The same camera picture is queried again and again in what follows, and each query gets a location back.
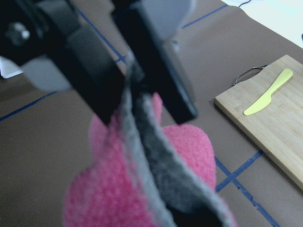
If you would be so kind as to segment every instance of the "pink plush toy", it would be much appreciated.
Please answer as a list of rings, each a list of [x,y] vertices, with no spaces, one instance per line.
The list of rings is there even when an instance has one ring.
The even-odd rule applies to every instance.
[[[161,120],[162,101],[153,96],[153,108]],[[73,180],[64,200],[67,227],[156,227],[147,199],[133,186],[119,136],[116,112],[106,127],[94,116],[89,143],[94,163]],[[187,166],[214,191],[214,151],[208,136],[199,128],[183,124],[163,128]]]

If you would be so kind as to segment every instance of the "bolt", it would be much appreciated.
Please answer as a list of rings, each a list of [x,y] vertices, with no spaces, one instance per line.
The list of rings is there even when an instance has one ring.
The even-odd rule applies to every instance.
[[[20,22],[10,23],[5,36],[14,46],[22,46],[30,37],[30,32]]]

